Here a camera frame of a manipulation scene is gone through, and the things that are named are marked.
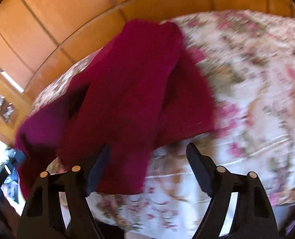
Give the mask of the dark red knitted garment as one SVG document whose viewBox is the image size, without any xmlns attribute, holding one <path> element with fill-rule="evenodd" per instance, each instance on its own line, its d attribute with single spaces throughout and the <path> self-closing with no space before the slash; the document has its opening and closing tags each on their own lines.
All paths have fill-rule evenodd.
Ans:
<svg viewBox="0 0 295 239">
<path fill-rule="evenodd" d="M 214 129 L 212 92 L 172 22 L 132 20 L 75 75 L 65 93 L 35 109 L 17 131 L 28 197 L 54 160 L 70 169 L 110 149 L 97 191 L 139 194 L 151 153 Z"/>
</svg>

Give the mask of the white side table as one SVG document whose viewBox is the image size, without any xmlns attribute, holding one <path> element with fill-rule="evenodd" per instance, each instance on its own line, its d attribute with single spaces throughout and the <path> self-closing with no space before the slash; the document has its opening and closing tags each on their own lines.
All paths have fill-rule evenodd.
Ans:
<svg viewBox="0 0 295 239">
<path fill-rule="evenodd" d="M 19 188 L 18 169 L 24 163 L 24 153 L 15 148 L 7 148 L 7 158 L 0 165 L 0 203 L 9 199 L 10 205 L 21 214 L 24 208 L 24 199 Z"/>
</svg>

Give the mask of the wooden shelf cabinet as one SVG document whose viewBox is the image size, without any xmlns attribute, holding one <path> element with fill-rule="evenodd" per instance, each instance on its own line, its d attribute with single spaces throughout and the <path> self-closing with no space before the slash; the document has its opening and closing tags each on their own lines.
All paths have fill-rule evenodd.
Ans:
<svg viewBox="0 0 295 239">
<path fill-rule="evenodd" d="M 32 101 L 0 73 L 0 141 L 12 146 L 17 128 L 32 109 Z"/>
</svg>

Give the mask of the floral bedspread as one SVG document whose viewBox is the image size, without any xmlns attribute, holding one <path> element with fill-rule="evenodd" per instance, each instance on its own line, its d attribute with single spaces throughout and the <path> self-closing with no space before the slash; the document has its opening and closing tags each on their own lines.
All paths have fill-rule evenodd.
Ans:
<svg viewBox="0 0 295 239">
<path fill-rule="evenodd" d="M 273 206 L 295 203 L 295 20 L 221 11 L 161 24 L 166 22 L 179 27 L 206 78 L 214 99 L 214 129 L 155 149 L 141 193 L 92 192 L 86 200 L 93 217 L 109 230 L 150 238 L 191 238 L 210 198 L 199 188 L 188 163 L 190 142 L 233 173 L 255 171 Z M 33 111 L 62 96 L 99 51 L 45 89 Z"/>
</svg>

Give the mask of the wooden headboard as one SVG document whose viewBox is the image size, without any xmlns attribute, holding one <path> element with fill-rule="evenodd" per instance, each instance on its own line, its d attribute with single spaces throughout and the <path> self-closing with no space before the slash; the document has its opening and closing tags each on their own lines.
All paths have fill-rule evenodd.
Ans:
<svg viewBox="0 0 295 239">
<path fill-rule="evenodd" d="M 291 0 L 3 0 L 0 67 L 33 99 L 134 18 L 245 9 L 295 17 Z"/>
</svg>

